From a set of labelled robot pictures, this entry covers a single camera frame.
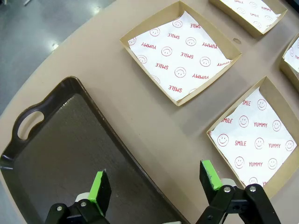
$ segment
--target bolt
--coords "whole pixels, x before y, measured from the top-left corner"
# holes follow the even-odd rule
[[[226,192],[226,193],[230,192],[230,187],[225,187],[224,192]]]
[[[255,191],[256,191],[256,187],[255,187],[255,186],[251,186],[251,187],[249,188],[249,190],[250,190],[251,192],[255,192]]]

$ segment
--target concrete floor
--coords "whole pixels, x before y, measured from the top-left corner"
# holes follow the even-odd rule
[[[54,48],[115,0],[24,1],[0,5],[0,115]],[[0,201],[0,223],[20,223],[1,183]]]

